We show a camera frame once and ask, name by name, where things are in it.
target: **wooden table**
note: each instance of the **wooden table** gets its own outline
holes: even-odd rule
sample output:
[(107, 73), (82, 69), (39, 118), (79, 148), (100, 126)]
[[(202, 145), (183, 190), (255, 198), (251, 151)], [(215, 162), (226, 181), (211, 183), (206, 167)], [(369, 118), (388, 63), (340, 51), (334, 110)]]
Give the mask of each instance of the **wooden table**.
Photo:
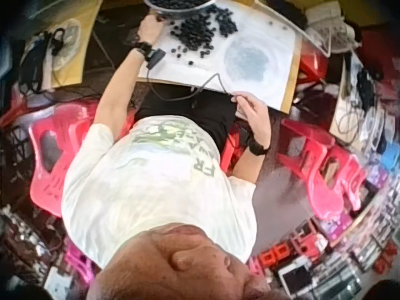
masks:
[[(252, 6), (253, 2), (254, 2), (253, 0), (235, 0), (235, 1), (238, 3), (244, 4), (244, 5), (247, 5), (247, 6)], [(302, 43), (302, 38), (300, 35), (297, 34), (291, 69), (290, 69), (290, 73), (289, 73), (289, 78), (287, 80), (286, 91), (285, 91), (284, 99), (282, 101), (281, 108), (280, 108), (280, 111), (282, 111), (283, 113), (286, 113), (286, 114), (289, 113), (290, 108), (292, 106), (294, 89), (296, 88), (296, 83), (298, 80), (300, 54), (301, 54), (301, 43)], [(145, 77), (139, 77), (137, 80), (139, 82), (147, 81), (147, 79)], [(185, 84), (181, 84), (179, 82), (167, 81), (167, 80), (150, 79), (150, 81), (152, 83), (185, 85)]]

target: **green graphic print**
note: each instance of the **green graphic print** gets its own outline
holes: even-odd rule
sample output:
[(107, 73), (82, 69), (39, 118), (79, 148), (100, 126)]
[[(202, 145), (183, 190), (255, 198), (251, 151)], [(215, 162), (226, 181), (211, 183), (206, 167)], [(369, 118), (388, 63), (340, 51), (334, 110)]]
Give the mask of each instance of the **green graphic print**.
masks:
[(191, 121), (180, 119), (157, 122), (134, 133), (132, 143), (152, 144), (168, 152), (195, 156), (196, 163), (193, 169), (214, 177), (215, 155)]

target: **white t-shirt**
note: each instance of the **white t-shirt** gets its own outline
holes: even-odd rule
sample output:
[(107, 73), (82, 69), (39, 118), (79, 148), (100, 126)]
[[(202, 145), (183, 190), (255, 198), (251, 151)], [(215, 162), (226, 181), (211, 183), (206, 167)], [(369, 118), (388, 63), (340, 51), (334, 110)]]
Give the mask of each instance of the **white t-shirt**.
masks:
[(116, 144), (92, 125), (64, 183), (62, 218), (74, 244), (104, 268), (129, 238), (169, 223), (201, 228), (245, 262), (256, 241), (255, 185), (227, 178), (210, 135), (191, 120), (140, 120)]

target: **black shorts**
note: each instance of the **black shorts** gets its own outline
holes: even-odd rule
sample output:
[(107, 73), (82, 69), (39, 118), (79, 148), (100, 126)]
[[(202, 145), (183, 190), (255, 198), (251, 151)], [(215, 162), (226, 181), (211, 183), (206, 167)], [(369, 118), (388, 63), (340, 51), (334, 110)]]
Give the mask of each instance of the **black shorts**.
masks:
[[(154, 84), (154, 88), (163, 98), (183, 97), (191, 93), (190, 87), (170, 84)], [(135, 121), (152, 116), (186, 117), (212, 137), (221, 154), (235, 120), (235, 112), (236, 104), (232, 103), (231, 96), (219, 92), (203, 91), (191, 99), (165, 101), (149, 91), (135, 114)]]

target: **white paper sheet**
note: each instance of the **white paper sheet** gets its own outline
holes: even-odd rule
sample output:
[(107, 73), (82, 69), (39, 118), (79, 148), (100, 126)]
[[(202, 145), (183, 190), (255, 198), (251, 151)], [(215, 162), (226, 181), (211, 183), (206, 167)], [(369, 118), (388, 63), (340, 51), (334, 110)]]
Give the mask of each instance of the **white paper sheet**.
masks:
[[(182, 57), (178, 59), (178, 52), (172, 53), (171, 49), (181, 46), (182, 50), (184, 46), (169, 34), (173, 26), (166, 26), (155, 48), (161, 48), (167, 54), (150, 71), (149, 78), (202, 86), (213, 74), (220, 73), (228, 92), (251, 92), (268, 106), (280, 110), (291, 69), (296, 34), (285, 24), (251, 7), (229, 0), (220, 0), (216, 4), (234, 12), (232, 19), (239, 32), (225, 38), (216, 31), (211, 43), (214, 50), (204, 59), (200, 58), (200, 50), (188, 51), (186, 54), (180, 52)], [(193, 61), (194, 65), (189, 66), (189, 61)], [(145, 78), (147, 71), (144, 64), (139, 77)], [(223, 91), (217, 78), (206, 88)]]

